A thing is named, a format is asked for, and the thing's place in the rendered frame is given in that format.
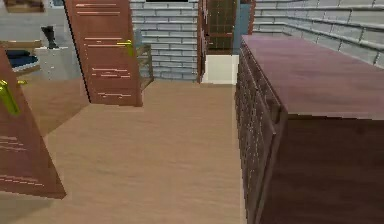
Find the reddish brown room door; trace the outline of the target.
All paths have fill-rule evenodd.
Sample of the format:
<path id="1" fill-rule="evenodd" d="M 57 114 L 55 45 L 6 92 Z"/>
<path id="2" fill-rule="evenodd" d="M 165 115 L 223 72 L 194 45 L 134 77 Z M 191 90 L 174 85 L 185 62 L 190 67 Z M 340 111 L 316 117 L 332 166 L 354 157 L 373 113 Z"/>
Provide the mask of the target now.
<path id="1" fill-rule="evenodd" d="M 8 113 L 0 101 L 0 192 L 63 199 L 65 189 L 47 150 L 41 132 L 0 46 L 0 80 L 5 80 L 18 101 L 21 113 Z"/>
<path id="2" fill-rule="evenodd" d="M 73 42 L 93 104 L 142 105 L 129 0 L 64 0 Z M 131 40 L 129 56 L 118 42 Z"/>
<path id="3" fill-rule="evenodd" d="M 198 83 L 236 83 L 241 36 L 252 34 L 255 6 L 256 0 L 198 0 Z"/>

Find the dark brown chest of drawers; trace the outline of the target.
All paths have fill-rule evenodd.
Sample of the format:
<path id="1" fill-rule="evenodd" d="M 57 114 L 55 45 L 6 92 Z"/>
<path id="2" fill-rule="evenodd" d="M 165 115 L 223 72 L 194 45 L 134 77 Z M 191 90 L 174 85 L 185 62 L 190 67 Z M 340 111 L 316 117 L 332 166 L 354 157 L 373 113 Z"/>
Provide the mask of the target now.
<path id="1" fill-rule="evenodd" d="M 245 35 L 235 106 L 246 224 L 384 224 L 384 69 Z"/>

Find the black statuette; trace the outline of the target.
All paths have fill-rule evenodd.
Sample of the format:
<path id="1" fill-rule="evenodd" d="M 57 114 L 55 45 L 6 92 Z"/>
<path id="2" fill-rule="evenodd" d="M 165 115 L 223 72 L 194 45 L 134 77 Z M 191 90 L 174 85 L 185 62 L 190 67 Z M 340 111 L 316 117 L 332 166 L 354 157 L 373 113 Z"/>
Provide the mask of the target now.
<path id="1" fill-rule="evenodd" d="M 55 32 L 52 26 L 43 26 L 41 31 L 45 35 L 48 40 L 48 48 L 49 49 L 57 49 L 58 45 L 55 42 Z"/>

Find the bed with blue cover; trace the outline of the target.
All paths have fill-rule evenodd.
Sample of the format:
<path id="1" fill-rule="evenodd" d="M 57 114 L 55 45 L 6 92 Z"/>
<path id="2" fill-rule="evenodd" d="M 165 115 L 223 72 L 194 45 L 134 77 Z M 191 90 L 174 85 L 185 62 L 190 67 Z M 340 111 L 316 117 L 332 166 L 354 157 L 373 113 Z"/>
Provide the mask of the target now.
<path id="1" fill-rule="evenodd" d="M 25 75 L 40 69 L 35 50 L 42 46 L 41 40 L 34 41 L 1 41 L 13 71 L 17 76 Z"/>

